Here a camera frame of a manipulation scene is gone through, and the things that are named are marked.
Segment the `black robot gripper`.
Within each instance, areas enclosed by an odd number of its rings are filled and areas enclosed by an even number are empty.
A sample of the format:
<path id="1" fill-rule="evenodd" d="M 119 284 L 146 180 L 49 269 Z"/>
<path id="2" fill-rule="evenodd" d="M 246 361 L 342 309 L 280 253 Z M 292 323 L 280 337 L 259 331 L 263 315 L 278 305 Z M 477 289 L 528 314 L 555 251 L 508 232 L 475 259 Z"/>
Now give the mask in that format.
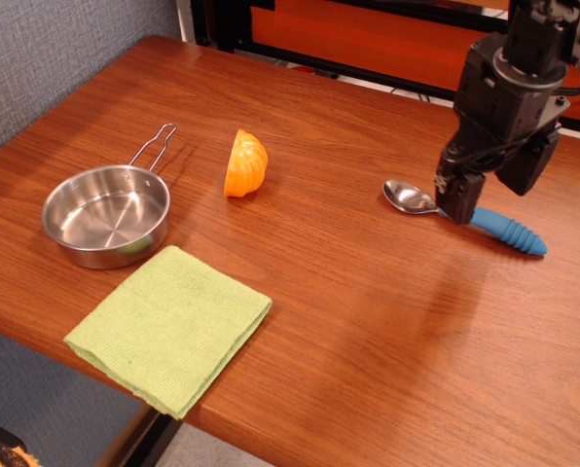
<path id="1" fill-rule="evenodd" d="M 459 129 L 435 177 L 437 205 L 455 223 L 471 223 L 486 172 L 518 196 L 535 185 L 561 137 L 553 93 L 566 72 L 554 36 L 491 33 L 470 46 L 454 100 Z"/>

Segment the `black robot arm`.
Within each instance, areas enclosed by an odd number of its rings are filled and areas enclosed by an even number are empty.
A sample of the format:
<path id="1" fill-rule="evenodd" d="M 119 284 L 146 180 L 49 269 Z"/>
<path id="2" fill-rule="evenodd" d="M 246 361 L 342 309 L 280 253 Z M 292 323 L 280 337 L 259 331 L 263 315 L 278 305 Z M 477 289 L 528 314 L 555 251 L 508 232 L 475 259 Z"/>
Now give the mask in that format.
<path id="1" fill-rule="evenodd" d="M 436 174 L 437 205 L 470 223 L 487 173 L 523 196 L 560 140 L 559 118 L 580 93 L 580 1 L 517 1 L 505 33 L 468 49 L 453 108 L 456 134 Z"/>

